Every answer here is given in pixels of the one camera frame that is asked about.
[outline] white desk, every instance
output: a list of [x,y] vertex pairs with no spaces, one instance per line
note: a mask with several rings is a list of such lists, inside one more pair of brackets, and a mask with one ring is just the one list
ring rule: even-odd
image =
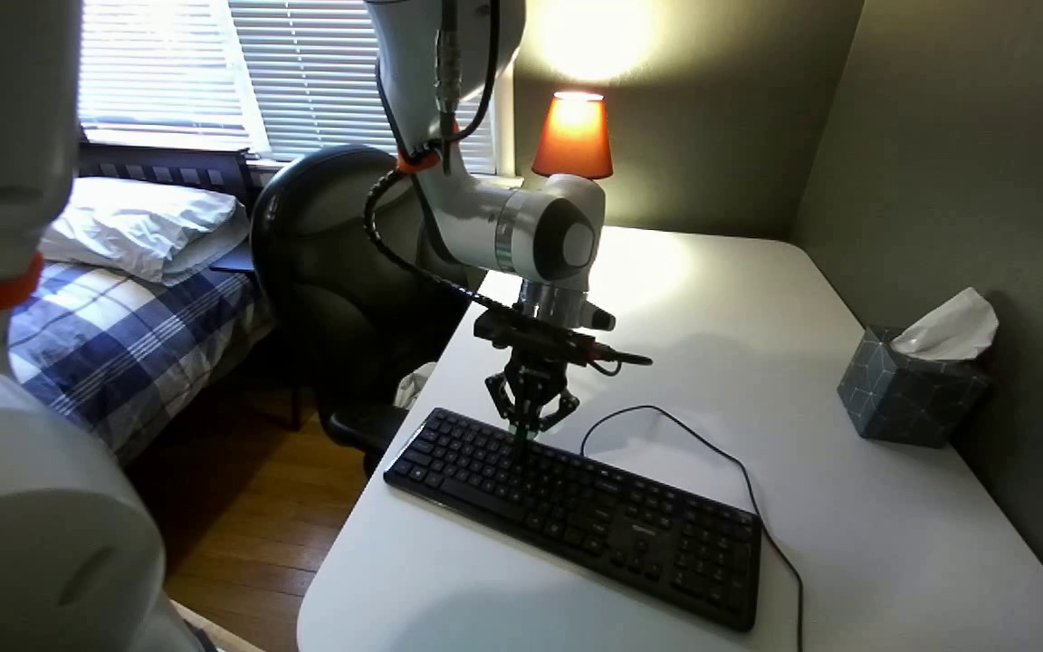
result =
[[[805,572],[808,652],[1043,652],[1043,565],[962,461],[853,433],[835,380],[863,326],[799,251],[607,229],[589,295],[619,316],[606,339],[654,367],[617,380],[576,369],[582,404],[548,440],[571,449],[599,417],[654,400],[735,454]],[[432,404],[500,425],[482,380],[502,359],[466,316],[384,467]],[[665,421],[617,421],[589,454],[747,508],[732,463]],[[402,495],[377,472],[303,592],[299,648],[771,652],[793,648],[793,579],[764,551],[757,625],[729,635]]]

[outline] blue plaid bedding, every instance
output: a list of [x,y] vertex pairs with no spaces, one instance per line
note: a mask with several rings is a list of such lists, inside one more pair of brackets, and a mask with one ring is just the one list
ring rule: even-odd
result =
[[244,270],[146,285],[107,269],[46,263],[16,308],[12,367],[25,392],[136,457],[209,380],[261,316]]

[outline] gray wall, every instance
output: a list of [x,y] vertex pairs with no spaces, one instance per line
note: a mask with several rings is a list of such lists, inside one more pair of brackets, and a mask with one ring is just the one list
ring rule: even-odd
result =
[[863,0],[528,0],[519,60],[519,173],[549,91],[571,82],[544,50],[549,27],[594,20],[571,3],[634,10],[643,33],[617,41],[643,60],[607,82],[617,177],[612,225],[780,235],[797,215],[816,142],[840,78]]
[[959,449],[1043,555],[1043,0],[867,0],[797,239],[879,332],[959,285],[996,299]]

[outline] glowing lamp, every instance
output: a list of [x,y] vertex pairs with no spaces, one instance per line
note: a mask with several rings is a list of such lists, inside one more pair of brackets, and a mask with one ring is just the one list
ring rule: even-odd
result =
[[548,111],[544,137],[536,143],[532,171],[576,173],[576,177],[607,177],[607,106],[594,91],[557,91]]

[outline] window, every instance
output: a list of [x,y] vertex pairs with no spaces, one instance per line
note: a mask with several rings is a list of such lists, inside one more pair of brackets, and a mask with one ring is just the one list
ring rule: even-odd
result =
[[[361,0],[86,0],[78,118],[107,142],[187,137],[268,159],[344,142],[396,153],[372,65]],[[495,130],[491,116],[464,143],[471,171],[506,173]]]

